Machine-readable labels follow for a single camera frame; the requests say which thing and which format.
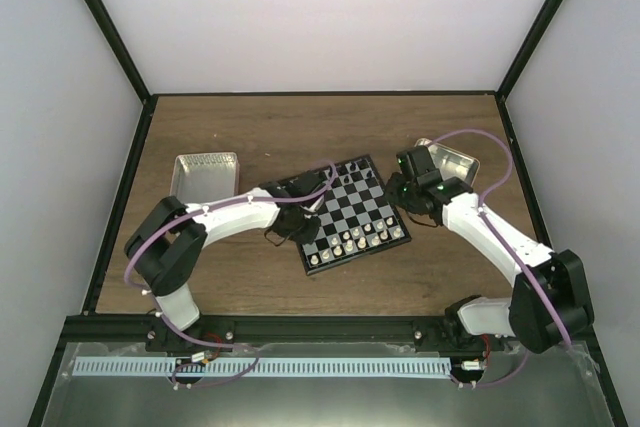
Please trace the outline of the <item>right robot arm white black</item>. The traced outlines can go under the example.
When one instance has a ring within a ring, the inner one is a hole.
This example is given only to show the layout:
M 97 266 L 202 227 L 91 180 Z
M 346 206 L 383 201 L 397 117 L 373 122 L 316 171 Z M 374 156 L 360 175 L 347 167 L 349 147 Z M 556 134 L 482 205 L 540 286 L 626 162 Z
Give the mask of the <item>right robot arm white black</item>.
M 508 281 L 507 298 L 471 296 L 445 312 L 447 343 L 465 350 L 481 334 L 513 337 L 541 354 L 568 344 L 595 320 L 583 262 L 573 251 L 555 252 L 492 211 L 464 180 L 443 178 L 425 146 L 401 151 L 385 187 L 390 204 L 426 215 L 459 235 Z

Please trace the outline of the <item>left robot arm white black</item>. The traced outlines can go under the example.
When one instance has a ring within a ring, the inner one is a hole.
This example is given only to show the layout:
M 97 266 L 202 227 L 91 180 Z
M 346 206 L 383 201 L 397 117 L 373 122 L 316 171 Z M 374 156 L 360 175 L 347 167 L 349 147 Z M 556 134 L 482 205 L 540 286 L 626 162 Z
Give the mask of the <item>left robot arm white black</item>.
M 204 248 L 253 230 L 274 232 L 285 241 L 313 240 L 320 225 L 316 211 L 336 178 L 334 169 L 328 177 L 305 172 L 289 183 L 267 182 L 205 203 L 165 197 L 125 244 L 124 282 L 152 299 L 178 348 L 194 350 L 205 328 L 188 281 Z

